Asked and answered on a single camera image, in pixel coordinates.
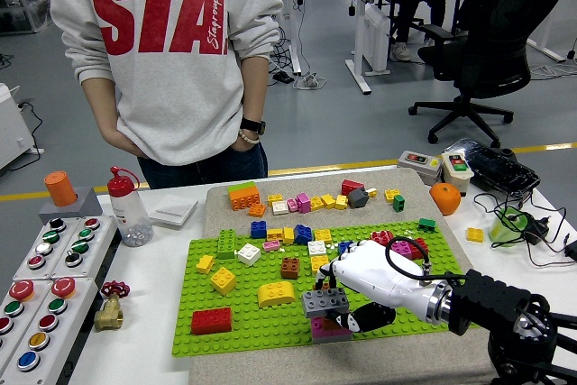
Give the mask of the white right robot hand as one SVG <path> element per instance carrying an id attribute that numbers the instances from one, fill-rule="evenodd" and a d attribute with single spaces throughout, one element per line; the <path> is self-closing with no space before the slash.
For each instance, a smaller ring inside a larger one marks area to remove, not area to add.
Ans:
<path id="1" fill-rule="evenodd" d="M 374 242 L 349 245 L 347 251 L 322 265 L 316 275 L 316 287 L 325 278 L 339 280 L 345 287 L 363 294 L 370 303 L 348 313 L 332 309 L 326 318 L 355 333 L 366 333 L 394 322 L 396 308 L 405 307 L 420 320 L 437 325 L 440 297 L 444 285 L 423 286 L 412 277 L 423 271 L 411 260 Z"/>

